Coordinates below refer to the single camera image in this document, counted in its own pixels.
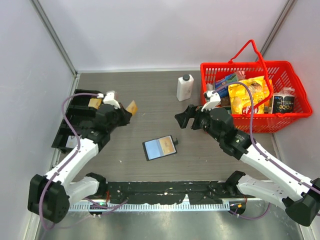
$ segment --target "product label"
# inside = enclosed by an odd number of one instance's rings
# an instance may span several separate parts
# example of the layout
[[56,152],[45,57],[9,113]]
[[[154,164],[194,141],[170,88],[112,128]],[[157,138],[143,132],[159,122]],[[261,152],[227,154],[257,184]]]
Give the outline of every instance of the product label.
[[245,140],[245,138],[243,137],[243,136],[241,136],[241,135],[239,135],[239,134],[237,134],[236,136],[235,136],[235,142],[237,143],[237,144],[240,144],[240,143],[242,143],[244,140]]
[[295,106],[295,97],[294,96],[273,96],[272,102],[272,113],[292,113]]
[[[249,113],[249,110],[251,109],[251,105],[250,106],[244,106],[242,108],[242,113],[243,114],[248,114]],[[254,109],[254,114],[258,114],[259,113],[259,109],[258,108],[255,108]]]

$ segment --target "white label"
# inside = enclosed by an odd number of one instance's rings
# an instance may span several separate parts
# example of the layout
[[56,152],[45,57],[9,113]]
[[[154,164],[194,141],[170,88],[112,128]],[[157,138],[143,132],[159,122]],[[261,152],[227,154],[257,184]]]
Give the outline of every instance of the white label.
[[77,146],[77,139],[75,136],[68,136],[68,140],[66,141],[66,148],[74,149]]
[[191,87],[189,86],[184,92],[184,97],[190,98],[190,96],[191,96]]
[[[249,110],[251,109],[251,106],[245,106],[242,108],[242,113],[243,114],[247,114],[249,112]],[[254,114],[258,114],[259,109],[255,108],[254,109]]]

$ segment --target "yellow snack bag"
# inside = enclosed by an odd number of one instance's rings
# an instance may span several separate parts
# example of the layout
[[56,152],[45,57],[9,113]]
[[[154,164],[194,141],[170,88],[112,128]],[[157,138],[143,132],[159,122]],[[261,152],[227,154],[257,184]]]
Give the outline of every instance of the yellow snack bag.
[[[252,97],[253,103],[256,105],[265,99],[263,84],[265,81],[264,76],[257,76],[249,79],[241,80],[241,83],[244,83],[248,86]],[[231,112],[232,114],[247,114],[251,109],[250,97],[244,86],[240,84],[233,84],[228,87],[230,103],[231,103]],[[260,105],[257,109],[254,110],[255,114],[263,114],[264,105]]]

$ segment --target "bottle cap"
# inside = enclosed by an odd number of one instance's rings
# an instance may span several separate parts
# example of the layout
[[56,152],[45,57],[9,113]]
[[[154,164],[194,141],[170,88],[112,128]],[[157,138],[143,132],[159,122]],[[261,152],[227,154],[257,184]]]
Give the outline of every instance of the bottle cap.
[[183,75],[182,79],[185,80],[185,81],[189,81],[189,79],[190,79],[189,74]]

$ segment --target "red shopping basket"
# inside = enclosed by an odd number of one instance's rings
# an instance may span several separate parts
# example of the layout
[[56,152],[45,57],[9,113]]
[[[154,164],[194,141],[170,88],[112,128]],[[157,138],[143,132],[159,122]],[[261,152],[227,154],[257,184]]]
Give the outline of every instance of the red shopping basket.
[[[254,52],[258,55],[258,62],[233,62],[238,55],[252,44]],[[246,78],[254,78],[264,75],[269,88],[269,96],[254,106],[258,106],[269,100],[273,93],[280,92],[284,87],[294,88],[294,110],[293,113],[276,114],[254,114],[254,133],[275,133],[300,118],[307,118],[312,115],[313,110],[308,102],[307,94],[299,77],[296,75],[292,65],[287,61],[265,61],[261,53],[257,50],[254,40],[249,40],[240,51],[230,59],[229,62],[204,62],[201,64],[201,103],[206,103],[204,93],[207,91],[207,83],[223,79],[235,71],[245,71]],[[244,131],[249,132],[250,114],[232,114],[234,125]]]

